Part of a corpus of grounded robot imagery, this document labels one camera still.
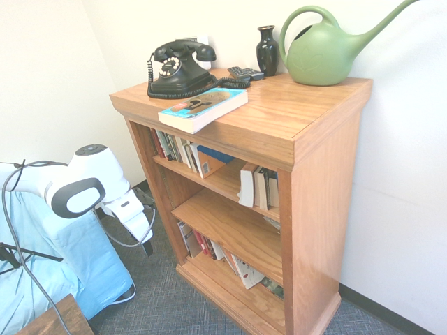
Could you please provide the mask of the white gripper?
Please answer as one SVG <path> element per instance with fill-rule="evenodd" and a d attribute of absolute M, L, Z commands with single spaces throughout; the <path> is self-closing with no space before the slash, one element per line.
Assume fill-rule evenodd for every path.
<path fill-rule="evenodd" d="M 153 236 L 152 227 L 145 213 L 144 206 L 133 190 L 112 202 L 100 203 L 105 214 L 115 216 L 119 222 L 142 244 L 147 257 L 153 254 L 150 239 Z"/>

